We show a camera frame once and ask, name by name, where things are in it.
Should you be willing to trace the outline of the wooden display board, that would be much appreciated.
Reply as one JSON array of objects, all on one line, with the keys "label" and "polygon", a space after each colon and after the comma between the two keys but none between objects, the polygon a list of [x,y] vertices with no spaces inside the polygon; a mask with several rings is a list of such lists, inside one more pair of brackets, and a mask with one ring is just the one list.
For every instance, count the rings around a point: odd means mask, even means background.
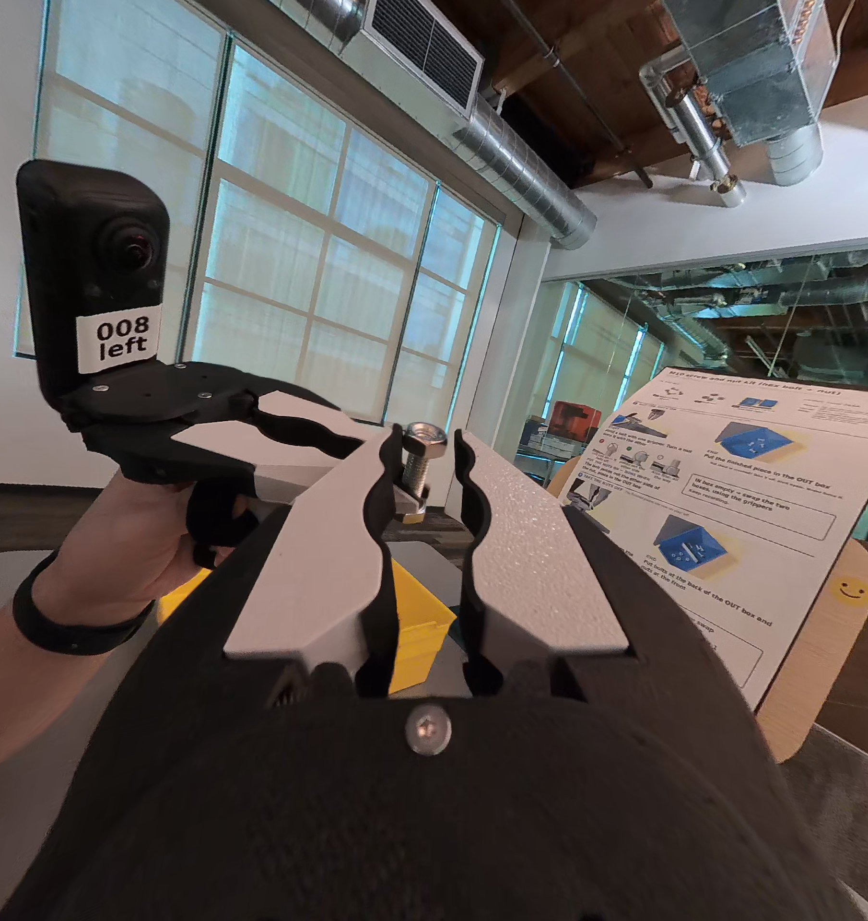
[{"label": "wooden display board", "polygon": [[677,448],[606,436],[551,494],[695,744],[796,754],[865,623],[832,576],[868,582],[845,513],[731,485]]}]

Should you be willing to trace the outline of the glass wall partition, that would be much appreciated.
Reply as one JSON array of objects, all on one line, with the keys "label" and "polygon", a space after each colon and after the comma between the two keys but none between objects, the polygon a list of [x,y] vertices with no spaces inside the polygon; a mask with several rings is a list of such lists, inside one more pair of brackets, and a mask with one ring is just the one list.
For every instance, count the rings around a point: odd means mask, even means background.
[{"label": "glass wall partition", "polygon": [[868,387],[868,248],[542,283],[528,334],[511,430],[549,458],[584,445],[555,401],[600,424],[668,366]]}]

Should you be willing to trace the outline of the metal ceiling ventilation unit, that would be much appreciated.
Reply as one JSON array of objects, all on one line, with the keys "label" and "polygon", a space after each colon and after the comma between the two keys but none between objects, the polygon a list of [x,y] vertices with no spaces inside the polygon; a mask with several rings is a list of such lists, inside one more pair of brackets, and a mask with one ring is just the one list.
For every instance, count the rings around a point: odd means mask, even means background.
[{"label": "metal ceiling ventilation unit", "polygon": [[775,184],[793,186],[822,164],[819,117],[840,60],[840,36],[822,1],[663,2],[679,43],[639,80],[670,135],[711,179],[721,205],[746,192],[696,101],[670,74],[691,64],[716,118],[737,146],[763,144]]}]

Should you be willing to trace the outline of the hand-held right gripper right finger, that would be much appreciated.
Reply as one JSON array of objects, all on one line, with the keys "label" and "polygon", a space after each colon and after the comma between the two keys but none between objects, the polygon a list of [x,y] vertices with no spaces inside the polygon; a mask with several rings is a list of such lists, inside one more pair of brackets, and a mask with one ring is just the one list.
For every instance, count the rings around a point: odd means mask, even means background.
[{"label": "hand-held right gripper right finger", "polygon": [[626,633],[558,500],[478,437],[454,434],[463,557],[459,629],[463,678],[496,695],[531,662],[552,671],[571,657],[611,657]]}]

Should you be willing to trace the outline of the silver hex bolt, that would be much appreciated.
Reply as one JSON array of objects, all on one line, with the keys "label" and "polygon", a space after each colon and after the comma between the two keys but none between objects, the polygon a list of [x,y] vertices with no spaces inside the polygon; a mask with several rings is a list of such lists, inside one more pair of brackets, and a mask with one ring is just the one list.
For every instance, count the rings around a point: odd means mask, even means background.
[{"label": "silver hex bolt", "polygon": [[448,447],[448,436],[437,425],[414,422],[405,427],[403,448],[406,461],[402,482],[407,493],[419,500],[424,497],[430,464],[442,458]]}]

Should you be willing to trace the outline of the yellow plastic bin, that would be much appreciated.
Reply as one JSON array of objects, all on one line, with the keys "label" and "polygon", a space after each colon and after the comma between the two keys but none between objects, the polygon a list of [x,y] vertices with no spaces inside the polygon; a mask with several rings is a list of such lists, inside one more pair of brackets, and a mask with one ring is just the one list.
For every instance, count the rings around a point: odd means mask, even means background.
[{"label": "yellow plastic bin", "polygon": [[[389,695],[405,692],[422,685],[454,623],[448,605],[426,588],[401,563],[392,559],[399,638]],[[227,676],[252,679],[269,671],[282,674],[291,670],[294,682],[304,684],[317,669],[325,666],[343,672],[355,687],[355,680],[336,663],[323,663],[308,672],[299,662],[283,659],[239,661],[224,654],[224,645],[236,624],[241,610],[257,580],[248,585],[241,574],[231,571],[227,563],[215,575],[199,578],[195,590],[182,606],[177,606],[166,622],[168,628],[189,626],[192,635],[182,643],[203,673],[223,673]]]}]

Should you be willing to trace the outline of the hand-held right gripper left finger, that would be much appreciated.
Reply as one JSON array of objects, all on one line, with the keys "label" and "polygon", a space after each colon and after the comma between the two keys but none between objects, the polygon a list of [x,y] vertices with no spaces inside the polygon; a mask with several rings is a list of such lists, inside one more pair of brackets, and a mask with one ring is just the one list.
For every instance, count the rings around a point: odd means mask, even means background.
[{"label": "hand-held right gripper left finger", "polygon": [[225,645],[232,660],[343,666],[387,697],[400,626],[392,556],[402,428],[369,438],[293,503]]}]

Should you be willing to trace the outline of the large gridded window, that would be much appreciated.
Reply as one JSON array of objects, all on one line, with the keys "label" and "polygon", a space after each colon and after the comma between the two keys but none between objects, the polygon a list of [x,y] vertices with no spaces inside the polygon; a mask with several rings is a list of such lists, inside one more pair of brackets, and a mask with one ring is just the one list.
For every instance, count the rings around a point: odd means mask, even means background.
[{"label": "large gridded window", "polygon": [[167,206],[161,360],[449,425],[494,222],[190,2],[46,2],[44,32],[36,155]]}]

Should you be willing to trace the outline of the orange 3D printer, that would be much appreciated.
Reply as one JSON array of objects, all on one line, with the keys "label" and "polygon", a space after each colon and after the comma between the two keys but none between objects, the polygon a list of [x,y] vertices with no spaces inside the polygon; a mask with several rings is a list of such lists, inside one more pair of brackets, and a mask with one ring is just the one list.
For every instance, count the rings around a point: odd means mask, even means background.
[{"label": "orange 3D printer", "polygon": [[581,444],[588,443],[599,425],[600,411],[574,401],[555,401],[546,434]]}]

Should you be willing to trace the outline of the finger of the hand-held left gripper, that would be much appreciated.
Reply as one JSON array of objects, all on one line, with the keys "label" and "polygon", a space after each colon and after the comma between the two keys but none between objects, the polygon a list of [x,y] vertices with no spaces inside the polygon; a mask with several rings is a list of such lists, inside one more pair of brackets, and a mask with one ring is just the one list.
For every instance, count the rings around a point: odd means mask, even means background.
[{"label": "finger of the hand-held left gripper", "polygon": [[345,459],[370,438],[369,428],[339,409],[283,390],[260,395],[249,423],[276,443],[332,459]]},{"label": "finger of the hand-held left gripper", "polygon": [[357,425],[206,423],[172,435],[171,441],[250,464],[255,497],[290,504],[355,449]]}]

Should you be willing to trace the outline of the printed instruction sheet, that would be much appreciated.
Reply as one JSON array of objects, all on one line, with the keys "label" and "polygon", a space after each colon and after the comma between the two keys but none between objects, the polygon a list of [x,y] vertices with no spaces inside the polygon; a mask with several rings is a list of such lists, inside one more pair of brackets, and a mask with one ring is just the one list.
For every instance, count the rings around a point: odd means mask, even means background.
[{"label": "printed instruction sheet", "polygon": [[868,504],[868,388],[666,367],[601,422],[559,499],[757,709]]}]

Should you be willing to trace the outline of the silver spiral duct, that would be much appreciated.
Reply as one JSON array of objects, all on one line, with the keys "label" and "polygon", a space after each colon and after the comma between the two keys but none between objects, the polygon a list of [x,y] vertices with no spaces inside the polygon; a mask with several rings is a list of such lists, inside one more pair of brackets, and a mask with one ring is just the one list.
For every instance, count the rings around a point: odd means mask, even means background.
[{"label": "silver spiral duct", "polygon": [[482,95],[451,135],[451,148],[467,165],[540,224],[555,245],[583,246],[597,217]]}]

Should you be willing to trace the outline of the person's left forearm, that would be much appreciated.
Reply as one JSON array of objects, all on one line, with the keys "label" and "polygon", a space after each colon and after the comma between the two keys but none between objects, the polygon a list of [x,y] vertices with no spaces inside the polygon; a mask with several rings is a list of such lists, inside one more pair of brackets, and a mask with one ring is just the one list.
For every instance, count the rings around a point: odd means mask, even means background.
[{"label": "person's left forearm", "polygon": [[42,734],[110,656],[37,648],[16,626],[7,602],[0,609],[0,764]]}]

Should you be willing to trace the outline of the white air vent grille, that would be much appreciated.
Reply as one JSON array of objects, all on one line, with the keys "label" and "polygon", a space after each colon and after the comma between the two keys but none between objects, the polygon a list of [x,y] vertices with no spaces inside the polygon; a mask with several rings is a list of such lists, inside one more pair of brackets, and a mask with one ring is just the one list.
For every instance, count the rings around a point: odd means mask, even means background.
[{"label": "white air vent grille", "polygon": [[370,1],[361,29],[461,119],[470,118],[484,57],[435,4]]}]

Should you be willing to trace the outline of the person's left hand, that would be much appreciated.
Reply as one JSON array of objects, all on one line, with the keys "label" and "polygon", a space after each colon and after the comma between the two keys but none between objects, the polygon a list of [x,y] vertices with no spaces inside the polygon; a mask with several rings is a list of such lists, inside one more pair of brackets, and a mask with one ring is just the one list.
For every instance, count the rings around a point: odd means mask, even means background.
[{"label": "person's left hand", "polygon": [[194,578],[192,490],[192,483],[141,484],[116,473],[35,579],[37,610],[62,626],[114,626]]}]

